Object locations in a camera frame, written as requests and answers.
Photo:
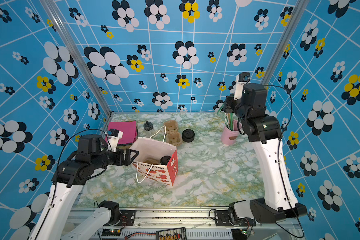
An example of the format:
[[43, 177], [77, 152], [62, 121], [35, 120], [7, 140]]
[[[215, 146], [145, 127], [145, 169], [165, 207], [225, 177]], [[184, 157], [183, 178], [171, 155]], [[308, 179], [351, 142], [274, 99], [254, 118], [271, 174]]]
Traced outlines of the glass sugar jar black lid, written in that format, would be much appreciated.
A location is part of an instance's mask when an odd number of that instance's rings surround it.
[[146, 136], [148, 138], [150, 138], [151, 136], [153, 136], [155, 134], [155, 129], [154, 129], [154, 125], [152, 122], [149, 121], [145, 121], [144, 125], [144, 133], [146, 134]]

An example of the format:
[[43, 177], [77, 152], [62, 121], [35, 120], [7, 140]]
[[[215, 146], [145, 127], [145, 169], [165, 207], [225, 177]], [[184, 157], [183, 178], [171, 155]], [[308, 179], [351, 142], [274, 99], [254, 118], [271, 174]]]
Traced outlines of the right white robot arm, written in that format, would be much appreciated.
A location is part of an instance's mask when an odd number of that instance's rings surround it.
[[266, 114], [267, 89], [260, 84], [238, 83], [225, 100], [224, 111], [238, 117], [238, 129], [256, 152], [264, 182], [264, 197], [249, 202], [261, 224], [275, 224], [307, 214], [292, 190], [282, 150], [282, 130], [276, 117]]

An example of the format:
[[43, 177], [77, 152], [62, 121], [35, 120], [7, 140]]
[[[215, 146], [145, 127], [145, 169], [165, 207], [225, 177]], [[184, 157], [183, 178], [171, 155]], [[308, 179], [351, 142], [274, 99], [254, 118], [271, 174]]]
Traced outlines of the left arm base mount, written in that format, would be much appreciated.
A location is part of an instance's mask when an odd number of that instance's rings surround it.
[[104, 227], [113, 227], [113, 226], [133, 226], [134, 221], [136, 218], [136, 212], [135, 210], [120, 210], [120, 213], [118, 214], [118, 219], [113, 220], [111, 219], [109, 223], [104, 224]]

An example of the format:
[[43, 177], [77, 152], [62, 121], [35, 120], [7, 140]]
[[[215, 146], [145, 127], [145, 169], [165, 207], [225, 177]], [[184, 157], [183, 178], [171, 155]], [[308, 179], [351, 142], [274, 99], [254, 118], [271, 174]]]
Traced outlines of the pink paper napkin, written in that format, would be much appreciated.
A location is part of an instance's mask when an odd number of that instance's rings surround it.
[[138, 127], [136, 121], [129, 122], [110, 122], [108, 124], [108, 131], [111, 129], [119, 130], [123, 133], [119, 140], [119, 146], [132, 145], [138, 139]]

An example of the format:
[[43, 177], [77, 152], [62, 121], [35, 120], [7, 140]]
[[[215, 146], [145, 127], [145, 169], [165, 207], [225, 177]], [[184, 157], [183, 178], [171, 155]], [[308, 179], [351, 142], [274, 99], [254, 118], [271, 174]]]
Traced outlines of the single pulp cup carrier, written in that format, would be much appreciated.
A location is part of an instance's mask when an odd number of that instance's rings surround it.
[[160, 160], [151, 159], [151, 158], [145, 159], [144, 163], [150, 164], [150, 165], [160, 165], [161, 164]]

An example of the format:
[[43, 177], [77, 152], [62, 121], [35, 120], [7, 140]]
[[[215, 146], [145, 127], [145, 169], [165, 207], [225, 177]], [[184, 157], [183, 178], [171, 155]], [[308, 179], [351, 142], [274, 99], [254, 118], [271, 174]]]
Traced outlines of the green and white straws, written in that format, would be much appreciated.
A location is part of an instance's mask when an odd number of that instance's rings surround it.
[[234, 114], [233, 113], [225, 113], [225, 124], [226, 127], [230, 130], [230, 131], [235, 131], [234, 127]]

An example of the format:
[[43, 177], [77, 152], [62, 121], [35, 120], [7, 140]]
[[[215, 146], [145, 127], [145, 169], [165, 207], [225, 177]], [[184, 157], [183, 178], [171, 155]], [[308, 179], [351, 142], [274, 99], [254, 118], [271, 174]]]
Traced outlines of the white red paper gift bag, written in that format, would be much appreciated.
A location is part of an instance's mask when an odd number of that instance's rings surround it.
[[[165, 142], [150, 138], [138, 138], [131, 146], [131, 150], [139, 151], [139, 155], [133, 161], [136, 168], [136, 180], [140, 184], [149, 179], [167, 186], [173, 186], [179, 170], [177, 147]], [[163, 156], [171, 156], [170, 162], [164, 165], [150, 165], [144, 163], [145, 159], [160, 160]]]

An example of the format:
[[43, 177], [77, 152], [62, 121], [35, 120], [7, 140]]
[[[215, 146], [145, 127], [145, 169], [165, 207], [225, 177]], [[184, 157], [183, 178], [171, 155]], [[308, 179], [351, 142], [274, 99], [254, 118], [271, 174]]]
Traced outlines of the black battery charger device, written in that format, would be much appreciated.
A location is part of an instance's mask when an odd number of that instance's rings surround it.
[[186, 228], [156, 231], [156, 240], [187, 240]]

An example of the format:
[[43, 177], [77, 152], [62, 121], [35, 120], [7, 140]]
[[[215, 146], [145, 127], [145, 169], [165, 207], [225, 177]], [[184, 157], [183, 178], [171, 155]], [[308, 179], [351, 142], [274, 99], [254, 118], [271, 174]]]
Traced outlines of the pink straw holder cup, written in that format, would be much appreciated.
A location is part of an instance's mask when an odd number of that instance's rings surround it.
[[233, 145], [236, 142], [237, 137], [239, 136], [238, 130], [238, 121], [234, 120], [234, 130], [230, 130], [226, 125], [224, 125], [223, 132], [221, 135], [221, 142], [224, 145]]

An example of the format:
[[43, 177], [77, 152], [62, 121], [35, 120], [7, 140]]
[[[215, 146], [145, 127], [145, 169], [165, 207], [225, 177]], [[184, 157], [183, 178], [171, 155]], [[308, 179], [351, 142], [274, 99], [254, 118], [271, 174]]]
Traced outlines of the black cup lid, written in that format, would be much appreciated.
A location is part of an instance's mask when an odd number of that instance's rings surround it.
[[171, 160], [171, 156], [163, 156], [160, 159], [160, 164], [166, 166]]

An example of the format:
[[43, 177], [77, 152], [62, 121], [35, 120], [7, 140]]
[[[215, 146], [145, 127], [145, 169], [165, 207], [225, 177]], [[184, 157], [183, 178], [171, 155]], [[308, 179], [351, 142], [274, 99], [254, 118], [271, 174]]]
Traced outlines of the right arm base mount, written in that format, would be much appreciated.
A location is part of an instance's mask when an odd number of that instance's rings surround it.
[[250, 228], [257, 225], [256, 221], [252, 218], [244, 218], [241, 220], [234, 221], [228, 210], [216, 210], [211, 209], [208, 213], [211, 220], [215, 222], [217, 227], [244, 227]]

